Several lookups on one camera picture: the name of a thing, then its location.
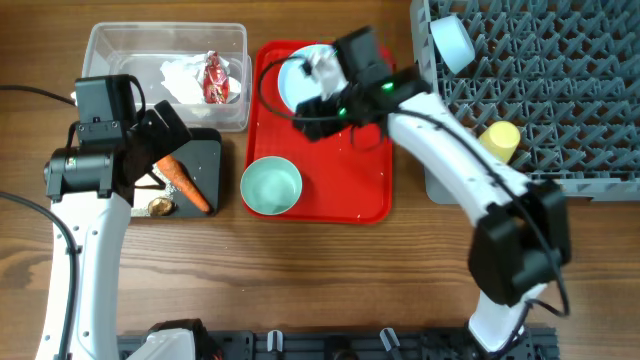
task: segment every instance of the clear plastic bin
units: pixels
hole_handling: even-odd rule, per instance
[[[229,61],[230,76],[240,81],[242,92],[230,104],[180,104],[162,82],[165,61],[217,51]],[[138,78],[147,107],[168,100],[190,127],[242,131],[251,103],[251,59],[247,55],[247,30],[241,24],[123,22],[93,27],[82,76],[131,74]],[[133,93],[139,105],[138,91]]]

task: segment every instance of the wooden table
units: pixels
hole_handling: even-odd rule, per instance
[[[408,0],[10,2],[0,0],[0,82],[62,95],[73,90],[91,28],[101,21],[239,22],[252,57],[270,40],[326,40],[372,24],[399,66],[413,62]],[[76,119],[67,105],[3,93],[0,189],[47,205],[43,165]],[[427,198],[421,166],[405,151],[395,149],[393,210],[380,224],[285,223],[245,211],[237,188],[246,134],[224,139],[235,163],[218,216],[134,220],[129,227],[120,334],[185,317],[214,330],[417,329],[462,326],[474,311],[479,290],[466,265],[472,229],[458,207]],[[536,310],[529,319],[558,327],[563,359],[640,356],[639,218],[637,204],[572,204],[574,261],[565,277],[573,315],[557,320]],[[2,202],[0,229],[0,358],[33,359],[49,286],[51,224]],[[543,297],[558,301],[553,287]]]

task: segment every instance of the carrot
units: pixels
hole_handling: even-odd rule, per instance
[[[204,213],[210,213],[211,207],[207,200],[200,194],[198,188],[191,179],[182,171],[182,167],[178,160],[173,156],[167,155],[156,163],[158,170],[171,181],[171,183]]]

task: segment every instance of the dish rack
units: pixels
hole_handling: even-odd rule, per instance
[[[449,15],[476,51],[456,75],[429,31]],[[413,0],[411,30],[423,78],[464,126],[518,127],[514,169],[568,196],[640,201],[640,1]],[[426,180],[432,200],[453,202]]]

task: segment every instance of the green bowl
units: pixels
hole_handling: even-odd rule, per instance
[[[242,199],[262,215],[279,215],[293,207],[302,192],[302,176],[291,161],[267,156],[249,165],[240,180]]]

